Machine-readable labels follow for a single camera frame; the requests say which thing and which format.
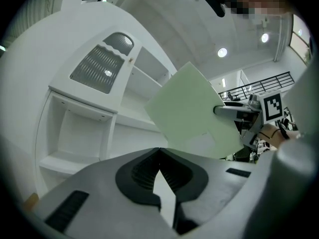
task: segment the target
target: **black vent slot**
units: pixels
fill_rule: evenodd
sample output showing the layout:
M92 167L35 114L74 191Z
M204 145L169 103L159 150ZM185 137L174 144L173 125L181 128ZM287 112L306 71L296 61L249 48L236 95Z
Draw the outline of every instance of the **black vent slot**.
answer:
M235 169L235 168L229 168L226 172L227 173L232 173L232 174L235 174L235 175L238 175L238 176L246 177L246 178L248 178L249 175L251 174L251 172L238 170L238 169Z
M89 194L82 191L73 191L71 195L46 219L45 223L63 233L75 217Z
M161 155L159 168L174 193L185 186L193 177L191 169L165 154Z
M158 172L159 156L154 153L133 167L132 178L139 186L153 192L154 181Z

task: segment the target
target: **green paper sheet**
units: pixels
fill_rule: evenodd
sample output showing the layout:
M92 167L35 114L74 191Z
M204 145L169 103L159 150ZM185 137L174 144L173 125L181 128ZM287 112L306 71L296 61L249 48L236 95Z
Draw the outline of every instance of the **green paper sheet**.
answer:
M205 77L189 62L145 105L145 110L168 140L169 148L224 158L243 148L234 121L213 113L224 102Z

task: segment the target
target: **ceiling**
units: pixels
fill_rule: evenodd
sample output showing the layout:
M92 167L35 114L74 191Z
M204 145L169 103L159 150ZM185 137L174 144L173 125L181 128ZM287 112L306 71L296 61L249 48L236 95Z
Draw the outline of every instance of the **ceiling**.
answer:
M193 63L213 79L274 59L280 33L280 18L262 15L244 19L226 8L219 18L204 0L116 0L158 41L177 69ZM270 38L261 42L263 33ZM224 58L217 56L226 48Z

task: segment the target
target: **shelf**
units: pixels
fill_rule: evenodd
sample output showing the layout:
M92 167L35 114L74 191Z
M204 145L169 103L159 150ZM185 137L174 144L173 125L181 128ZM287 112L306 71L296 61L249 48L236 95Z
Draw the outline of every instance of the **shelf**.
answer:
M131 126L131 127L136 127L140 129L160 132L157 126L154 124L154 122L152 122L149 119L143 119L143 118L134 116L132 113L130 113L129 109L126 109L126 108L120 109L115 123Z
M135 66L156 81L163 74L168 73L167 68L144 47L142 47L135 61Z
M150 99L160 90L161 85L134 66L126 87L137 95Z
M75 174L84 167L99 162L98 157L84 157L57 151L40 161L40 167L65 174Z

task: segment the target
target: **black bracelet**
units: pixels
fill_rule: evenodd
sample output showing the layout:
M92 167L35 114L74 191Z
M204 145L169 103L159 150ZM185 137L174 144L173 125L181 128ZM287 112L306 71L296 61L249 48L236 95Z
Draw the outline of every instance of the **black bracelet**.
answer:
M277 129L277 130L275 130L275 132L273 132L273 134L272 134L271 138L273 138L273 137L274 137L275 133L276 133L278 130L280 130L280 128L279 128L279 129Z

